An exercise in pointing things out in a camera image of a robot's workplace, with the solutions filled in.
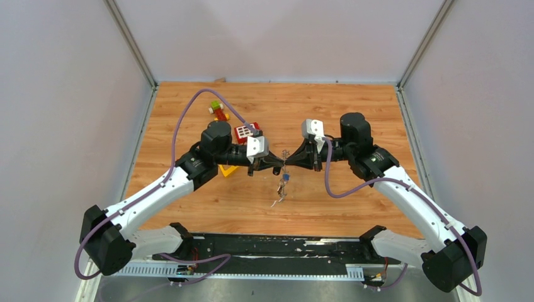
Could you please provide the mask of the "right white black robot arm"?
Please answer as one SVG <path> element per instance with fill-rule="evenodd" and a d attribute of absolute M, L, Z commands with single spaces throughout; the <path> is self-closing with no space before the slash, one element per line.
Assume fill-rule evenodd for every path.
<path fill-rule="evenodd" d="M 329 179 L 331 164 L 347 161 L 363 187 L 383 194 L 422 234 L 417 239 L 375 226 L 361 238 L 362 259 L 373 263 L 381 257 L 391 258 L 417 267 L 446 293 L 464 288 L 465 281 L 473 278 L 475 286 L 469 293 L 480 296 L 479 269 L 484 262 L 486 233 L 477 226 L 466 227 L 422 191 L 390 152 L 373 143 L 370 124 L 361 113 L 342 115 L 340 130 L 340 137 L 331 138 L 324 133 L 322 121 L 305 120 L 301 125 L 303 143 L 287 158 L 287 164 L 324 171 Z"/>

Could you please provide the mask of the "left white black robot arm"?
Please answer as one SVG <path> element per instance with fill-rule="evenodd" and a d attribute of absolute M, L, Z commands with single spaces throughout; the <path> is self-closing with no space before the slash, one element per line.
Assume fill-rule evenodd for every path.
<path fill-rule="evenodd" d="M 177 224 L 157 230 L 140 227 L 172 202 L 200 189 L 218 174 L 218 166 L 247 167 L 249 172 L 273 169 L 281 171 L 283 160 L 268 149 L 268 141 L 256 130 L 245 145 L 234 144 L 232 127 L 226 121 L 213 121 L 202 132 L 200 140 L 156 181 L 131 197 L 105 209 L 94 205 L 82 219 L 80 247 L 96 264 L 97 272 L 110 276 L 131 260 L 153 254 L 172 254 L 187 259 L 193 243 L 178 230 Z"/>

